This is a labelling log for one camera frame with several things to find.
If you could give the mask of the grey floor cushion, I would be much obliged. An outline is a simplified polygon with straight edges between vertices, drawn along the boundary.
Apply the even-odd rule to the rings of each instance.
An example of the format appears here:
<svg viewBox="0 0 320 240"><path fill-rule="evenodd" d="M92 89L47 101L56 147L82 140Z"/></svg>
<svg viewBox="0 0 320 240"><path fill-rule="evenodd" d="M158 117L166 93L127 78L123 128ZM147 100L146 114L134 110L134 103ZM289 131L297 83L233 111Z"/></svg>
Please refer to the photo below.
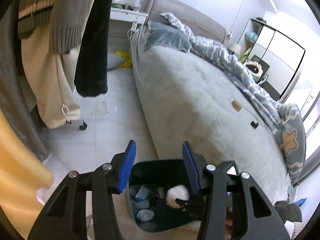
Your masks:
<svg viewBox="0 0 320 240"><path fill-rule="evenodd" d="M116 69L125 63L125 59L117 56L115 53L108 53L107 56L107 70Z"/></svg>

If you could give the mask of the cardboard tape roll core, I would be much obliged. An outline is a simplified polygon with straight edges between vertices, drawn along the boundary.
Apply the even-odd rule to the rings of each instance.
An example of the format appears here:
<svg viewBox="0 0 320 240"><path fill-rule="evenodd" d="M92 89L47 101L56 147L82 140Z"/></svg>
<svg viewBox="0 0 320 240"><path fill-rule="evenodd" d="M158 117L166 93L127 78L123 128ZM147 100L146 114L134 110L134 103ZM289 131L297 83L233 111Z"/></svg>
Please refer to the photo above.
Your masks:
<svg viewBox="0 0 320 240"><path fill-rule="evenodd" d="M232 106L237 112L241 111L242 109L242 106L240 105L240 103L235 99L232 101Z"/></svg>

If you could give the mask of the white wardrobe with black trim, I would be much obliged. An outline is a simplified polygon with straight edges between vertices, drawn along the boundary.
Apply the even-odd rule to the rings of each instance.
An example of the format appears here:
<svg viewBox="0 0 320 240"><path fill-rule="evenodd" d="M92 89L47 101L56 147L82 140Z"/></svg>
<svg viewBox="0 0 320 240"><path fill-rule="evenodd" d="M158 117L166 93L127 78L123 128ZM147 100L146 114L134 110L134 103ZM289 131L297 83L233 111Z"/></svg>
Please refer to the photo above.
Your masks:
<svg viewBox="0 0 320 240"><path fill-rule="evenodd" d="M274 100L285 102L299 79L305 49L257 18L248 20L238 45L240 59L261 65L262 70L253 74L256 82Z"/></svg>

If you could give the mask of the white bedside lamp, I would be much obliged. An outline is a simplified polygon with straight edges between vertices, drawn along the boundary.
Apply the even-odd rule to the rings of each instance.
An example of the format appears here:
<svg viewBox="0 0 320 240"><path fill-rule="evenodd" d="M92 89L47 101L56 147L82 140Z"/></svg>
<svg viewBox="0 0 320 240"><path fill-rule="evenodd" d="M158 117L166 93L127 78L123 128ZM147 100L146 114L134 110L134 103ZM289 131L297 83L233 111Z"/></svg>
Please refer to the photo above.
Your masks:
<svg viewBox="0 0 320 240"><path fill-rule="evenodd" d="M241 53L241 46L239 44L237 44L237 43L233 43L228 47L228 50L232 54L239 55Z"/></svg>

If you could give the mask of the grey blue pillow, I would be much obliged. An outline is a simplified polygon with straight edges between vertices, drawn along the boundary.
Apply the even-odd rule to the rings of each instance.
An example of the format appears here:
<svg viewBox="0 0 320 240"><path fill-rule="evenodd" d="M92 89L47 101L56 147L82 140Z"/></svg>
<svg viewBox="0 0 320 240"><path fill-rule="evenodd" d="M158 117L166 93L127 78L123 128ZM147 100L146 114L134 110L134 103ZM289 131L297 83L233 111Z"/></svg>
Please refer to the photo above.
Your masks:
<svg viewBox="0 0 320 240"><path fill-rule="evenodd" d="M149 21L148 34L145 50L161 46L187 53L192 48L190 41L182 32L160 22Z"/></svg>

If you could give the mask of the blue cloud pattern blanket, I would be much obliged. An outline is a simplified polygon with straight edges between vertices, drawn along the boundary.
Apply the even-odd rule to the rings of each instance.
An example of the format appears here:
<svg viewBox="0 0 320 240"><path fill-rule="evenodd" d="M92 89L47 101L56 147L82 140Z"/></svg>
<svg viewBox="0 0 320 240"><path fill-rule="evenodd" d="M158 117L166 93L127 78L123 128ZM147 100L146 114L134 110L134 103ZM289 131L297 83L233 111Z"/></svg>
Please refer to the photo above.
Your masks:
<svg viewBox="0 0 320 240"><path fill-rule="evenodd" d="M191 52L220 68L231 82L252 104L269 127L284 154L291 182L297 182L306 156L306 134L300 110L294 103L279 103L258 85L248 68L236 56L216 40L194 35L191 28L183 24L170 12L161 17L183 33L191 44Z"/></svg>

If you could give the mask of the cream plush pet bed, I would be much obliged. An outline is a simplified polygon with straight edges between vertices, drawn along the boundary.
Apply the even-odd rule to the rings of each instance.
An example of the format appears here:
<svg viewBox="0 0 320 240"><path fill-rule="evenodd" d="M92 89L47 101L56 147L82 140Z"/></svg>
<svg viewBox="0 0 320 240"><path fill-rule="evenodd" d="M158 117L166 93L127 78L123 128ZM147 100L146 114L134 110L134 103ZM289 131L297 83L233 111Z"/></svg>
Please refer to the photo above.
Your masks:
<svg viewBox="0 0 320 240"><path fill-rule="evenodd" d="M248 68L248 70L251 72L251 75L253 76L253 80L258 83L260 78L263 75L263 68L259 62L256 61L247 61L245 63L245 66Z"/></svg>

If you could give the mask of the beige drawstring trousers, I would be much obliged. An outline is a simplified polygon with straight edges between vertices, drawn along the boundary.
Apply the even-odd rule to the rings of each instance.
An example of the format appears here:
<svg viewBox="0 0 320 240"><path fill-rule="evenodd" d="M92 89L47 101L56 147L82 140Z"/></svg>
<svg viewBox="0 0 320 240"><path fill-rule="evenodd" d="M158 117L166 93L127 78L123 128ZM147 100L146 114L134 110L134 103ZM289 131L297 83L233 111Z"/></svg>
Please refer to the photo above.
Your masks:
<svg viewBox="0 0 320 240"><path fill-rule="evenodd" d="M68 54L51 54L48 25L21 40L23 69L40 117L49 129L80 119L81 109L73 94L79 51L78 46Z"/></svg>

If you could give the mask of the beige upholstered headboard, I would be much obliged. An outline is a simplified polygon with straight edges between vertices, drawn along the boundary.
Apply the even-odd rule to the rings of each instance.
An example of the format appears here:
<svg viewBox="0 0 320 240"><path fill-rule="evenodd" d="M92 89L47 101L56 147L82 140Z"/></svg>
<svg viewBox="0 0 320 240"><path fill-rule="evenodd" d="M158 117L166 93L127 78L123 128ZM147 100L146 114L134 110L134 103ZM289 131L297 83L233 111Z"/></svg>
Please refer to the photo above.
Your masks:
<svg viewBox="0 0 320 240"><path fill-rule="evenodd" d="M142 11L148 14L148 19L167 24L167 20L160 16L163 12L170 12L189 26L197 36L203 36L225 44L226 29L215 20L197 9L179 0L145 0Z"/></svg>

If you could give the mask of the grey knitted sweater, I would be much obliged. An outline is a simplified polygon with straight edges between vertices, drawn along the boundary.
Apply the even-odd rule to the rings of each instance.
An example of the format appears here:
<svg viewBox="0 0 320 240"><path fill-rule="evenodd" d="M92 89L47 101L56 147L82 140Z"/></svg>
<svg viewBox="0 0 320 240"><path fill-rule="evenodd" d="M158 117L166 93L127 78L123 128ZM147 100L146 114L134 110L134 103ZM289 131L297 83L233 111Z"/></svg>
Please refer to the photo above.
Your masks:
<svg viewBox="0 0 320 240"><path fill-rule="evenodd" d="M82 41L94 0L55 0L49 20L49 51L68 54Z"/></svg>

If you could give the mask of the white dressing table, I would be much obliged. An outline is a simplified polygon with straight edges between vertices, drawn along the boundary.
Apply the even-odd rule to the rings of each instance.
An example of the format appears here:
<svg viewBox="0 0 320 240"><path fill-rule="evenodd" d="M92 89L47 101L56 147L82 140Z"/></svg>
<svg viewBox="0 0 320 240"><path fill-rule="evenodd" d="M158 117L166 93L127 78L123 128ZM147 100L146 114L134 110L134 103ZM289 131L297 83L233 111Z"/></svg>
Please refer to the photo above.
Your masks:
<svg viewBox="0 0 320 240"><path fill-rule="evenodd" d="M109 53L130 51L130 40L136 30L144 25L149 15L143 11L111 8L108 33Z"/></svg>

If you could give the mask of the dark teal trash bin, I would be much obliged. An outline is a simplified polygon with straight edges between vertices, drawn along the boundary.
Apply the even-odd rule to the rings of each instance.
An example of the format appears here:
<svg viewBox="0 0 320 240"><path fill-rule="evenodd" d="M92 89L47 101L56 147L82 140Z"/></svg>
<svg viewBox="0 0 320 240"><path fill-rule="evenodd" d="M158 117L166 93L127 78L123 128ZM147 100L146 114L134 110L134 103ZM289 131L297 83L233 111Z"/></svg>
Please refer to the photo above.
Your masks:
<svg viewBox="0 0 320 240"><path fill-rule="evenodd" d="M170 207L168 191L182 185L188 200L178 197L182 207ZM152 160L136 163L129 178L129 214L143 231L168 231L200 220L204 198L191 194L188 175L181 159Z"/></svg>

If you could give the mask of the small black box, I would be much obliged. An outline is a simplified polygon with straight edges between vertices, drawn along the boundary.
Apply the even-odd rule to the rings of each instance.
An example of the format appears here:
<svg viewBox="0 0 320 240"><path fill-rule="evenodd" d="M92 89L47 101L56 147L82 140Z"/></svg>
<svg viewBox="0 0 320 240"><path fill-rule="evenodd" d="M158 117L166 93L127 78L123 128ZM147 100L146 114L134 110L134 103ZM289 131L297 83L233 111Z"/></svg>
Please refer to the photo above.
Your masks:
<svg viewBox="0 0 320 240"><path fill-rule="evenodd" d="M253 120L253 121L251 122L251 126L252 126L254 129L256 129L256 128L259 126L259 123L258 123L257 121L255 121L255 120Z"/></svg>

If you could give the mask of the bed with grey cover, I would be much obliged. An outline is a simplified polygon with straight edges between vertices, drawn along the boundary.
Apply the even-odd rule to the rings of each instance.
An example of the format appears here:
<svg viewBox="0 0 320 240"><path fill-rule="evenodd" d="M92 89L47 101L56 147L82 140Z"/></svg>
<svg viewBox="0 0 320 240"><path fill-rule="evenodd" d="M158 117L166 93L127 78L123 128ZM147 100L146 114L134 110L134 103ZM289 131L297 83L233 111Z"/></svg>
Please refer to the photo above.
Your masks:
<svg viewBox="0 0 320 240"><path fill-rule="evenodd" d="M188 141L211 164L233 160L272 203L285 200L289 178L274 135L219 68L193 53L145 50L147 26L130 41L139 99L160 159L180 159ZM232 101L242 106L237 112ZM259 126L254 129L251 122Z"/></svg>

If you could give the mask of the black hanging garment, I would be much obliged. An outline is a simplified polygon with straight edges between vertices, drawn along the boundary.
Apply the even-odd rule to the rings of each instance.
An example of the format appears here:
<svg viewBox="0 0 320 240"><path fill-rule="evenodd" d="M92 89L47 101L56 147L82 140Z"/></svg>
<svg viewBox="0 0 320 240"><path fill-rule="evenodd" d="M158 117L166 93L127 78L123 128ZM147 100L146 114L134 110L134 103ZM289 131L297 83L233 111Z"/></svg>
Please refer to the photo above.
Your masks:
<svg viewBox="0 0 320 240"><path fill-rule="evenodd" d="M94 0L76 65L74 84L83 97L96 97L108 91L108 31L112 0Z"/></svg>

